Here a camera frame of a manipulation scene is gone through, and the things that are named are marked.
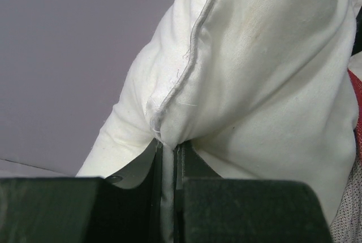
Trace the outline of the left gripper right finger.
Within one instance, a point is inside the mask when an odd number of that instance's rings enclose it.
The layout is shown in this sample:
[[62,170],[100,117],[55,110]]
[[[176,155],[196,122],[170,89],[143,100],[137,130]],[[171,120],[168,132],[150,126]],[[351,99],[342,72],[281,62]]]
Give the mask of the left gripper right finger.
[[331,242],[314,191],[297,181],[224,179],[176,149],[178,242]]

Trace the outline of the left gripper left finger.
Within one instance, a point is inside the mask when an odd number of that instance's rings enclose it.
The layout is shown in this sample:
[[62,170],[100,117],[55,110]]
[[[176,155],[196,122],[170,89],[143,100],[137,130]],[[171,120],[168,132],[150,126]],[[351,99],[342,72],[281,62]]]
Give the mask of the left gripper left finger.
[[160,242],[162,145],[100,177],[1,180],[2,242]]

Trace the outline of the white pillow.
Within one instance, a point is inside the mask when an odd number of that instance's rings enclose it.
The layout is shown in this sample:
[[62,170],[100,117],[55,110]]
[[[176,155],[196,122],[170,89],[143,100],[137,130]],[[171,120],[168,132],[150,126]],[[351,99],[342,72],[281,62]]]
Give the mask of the white pillow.
[[174,0],[127,74],[79,177],[107,177],[152,140],[191,141],[219,175],[295,180],[334,242],[361,241],[360,82],[350,0]]

